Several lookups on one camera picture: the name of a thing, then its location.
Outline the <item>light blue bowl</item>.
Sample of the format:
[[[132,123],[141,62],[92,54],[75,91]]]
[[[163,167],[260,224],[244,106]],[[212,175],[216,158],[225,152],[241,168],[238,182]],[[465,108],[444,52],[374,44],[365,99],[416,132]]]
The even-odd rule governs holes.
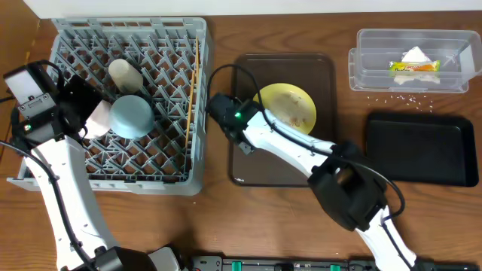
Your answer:
[[[108,122],[116,135],[124,139],[140,139],[154,128],[154,112],[143,98],[122,96],[113,103]]]

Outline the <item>white cup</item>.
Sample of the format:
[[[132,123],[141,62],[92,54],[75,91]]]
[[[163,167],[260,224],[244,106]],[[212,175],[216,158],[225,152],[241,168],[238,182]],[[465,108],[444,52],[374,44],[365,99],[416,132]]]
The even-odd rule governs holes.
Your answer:
[[[125,59],[112,61],[108,73],[121,93],[132,94],[143,86],[142,75]]]

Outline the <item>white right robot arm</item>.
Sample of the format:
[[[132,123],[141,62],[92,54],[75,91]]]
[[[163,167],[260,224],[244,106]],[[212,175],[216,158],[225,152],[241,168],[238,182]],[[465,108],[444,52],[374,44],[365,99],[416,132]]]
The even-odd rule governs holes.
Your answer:
[[[356,145],[336,145],[298,132],[277,120],[262,99],[241,102],[218,93],[209,99],[206,111],[245,154],[264,150],[303,173],[325,213],[360,235],[377,269],[416,269],[417,256],[392,221],[404,211],[404,196]]]

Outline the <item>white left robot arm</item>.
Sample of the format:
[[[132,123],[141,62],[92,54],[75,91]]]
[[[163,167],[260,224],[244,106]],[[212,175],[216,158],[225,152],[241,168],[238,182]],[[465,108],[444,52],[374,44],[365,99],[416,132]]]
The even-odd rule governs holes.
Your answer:
[[[184,264],[169,246],[146,253],[122,248],[108,229],[91,188],[82,141],[90,117],[105,117],[108,104],[83,78],[54,81],[40,60],[4,76],[19,105],[11,113],[7,146],[22,154],[35,177],[56,239],[59,270],[167,270]]]

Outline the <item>yellow snack wrapper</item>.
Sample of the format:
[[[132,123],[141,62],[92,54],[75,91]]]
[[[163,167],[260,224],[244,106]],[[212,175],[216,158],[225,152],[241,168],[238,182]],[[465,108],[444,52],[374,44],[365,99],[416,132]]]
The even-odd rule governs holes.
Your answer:
[[[433,62],[390,62],[391,72],[438,72],[440,61]]]

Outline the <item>rice and food scraps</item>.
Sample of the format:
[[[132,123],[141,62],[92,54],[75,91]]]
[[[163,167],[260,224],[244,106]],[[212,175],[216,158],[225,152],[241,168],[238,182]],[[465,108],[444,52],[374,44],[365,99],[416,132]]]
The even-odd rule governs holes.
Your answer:
[[[299,96],[290,93],[283,94],[279,98],[279,119],[293,127],[301,127],[306,123],[309,113],[306,113],[304,101]]]

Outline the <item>yellow plate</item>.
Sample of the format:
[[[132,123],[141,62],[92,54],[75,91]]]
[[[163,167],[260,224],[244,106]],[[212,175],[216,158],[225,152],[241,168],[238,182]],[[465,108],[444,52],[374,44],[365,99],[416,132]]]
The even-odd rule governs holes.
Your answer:
[[[316,106],[300,87],[287,83],[270,84],[260,90],[264,107],[278,120],[304,134],[316,124]]]

